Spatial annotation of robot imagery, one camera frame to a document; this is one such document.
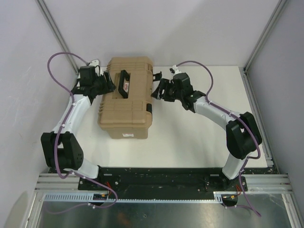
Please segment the tan plastic tool box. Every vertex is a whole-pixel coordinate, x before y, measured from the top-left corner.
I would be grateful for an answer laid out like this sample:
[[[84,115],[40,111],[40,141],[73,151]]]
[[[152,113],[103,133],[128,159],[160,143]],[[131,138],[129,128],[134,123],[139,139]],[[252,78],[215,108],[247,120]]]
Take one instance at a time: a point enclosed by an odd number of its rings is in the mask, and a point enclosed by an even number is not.
[[[146,56],[113,57],[106,70],[116,89],[102,96],[98,125],[112,139],[146,139],[152,125],[152,85],[162,74],[153,74]]]

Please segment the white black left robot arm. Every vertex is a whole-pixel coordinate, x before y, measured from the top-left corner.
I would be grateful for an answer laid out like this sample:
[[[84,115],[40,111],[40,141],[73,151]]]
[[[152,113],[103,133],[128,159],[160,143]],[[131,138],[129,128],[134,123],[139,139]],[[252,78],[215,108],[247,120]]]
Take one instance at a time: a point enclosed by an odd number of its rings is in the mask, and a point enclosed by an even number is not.
[[[69,90],[70,99],[63,116],[51,132],[41,136],[47,166],[77,172],[89,178],[88,184],[95,190],[104,186],[105,178],[98,174],[98,166],[84,157],[76,133],[94,99],[115,89],[109,72],[102,71],[99,65],[80,67],[76,84]]]

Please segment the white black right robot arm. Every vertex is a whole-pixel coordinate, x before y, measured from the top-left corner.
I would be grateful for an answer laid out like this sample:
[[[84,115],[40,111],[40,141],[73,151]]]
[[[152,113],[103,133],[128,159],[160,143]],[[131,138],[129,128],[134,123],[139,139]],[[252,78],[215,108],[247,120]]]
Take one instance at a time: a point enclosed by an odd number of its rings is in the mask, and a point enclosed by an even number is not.
[[[236,185],[235,178],[251,159],[251,153],[257,151],[256,159],[261,156],[262,137],[254,116],[250,112],[240,114],[227,110],[209,101],[206,94],[193,89],[186,73],[176,71],[171,80],[162,78],[161,73],[153,77],[159,82],[152,93],[153,98],[167,102],[178,100],[185,110],[200,114],[225,130],[229,156],[222,168],[219,185],[223,190],[231,190]]]

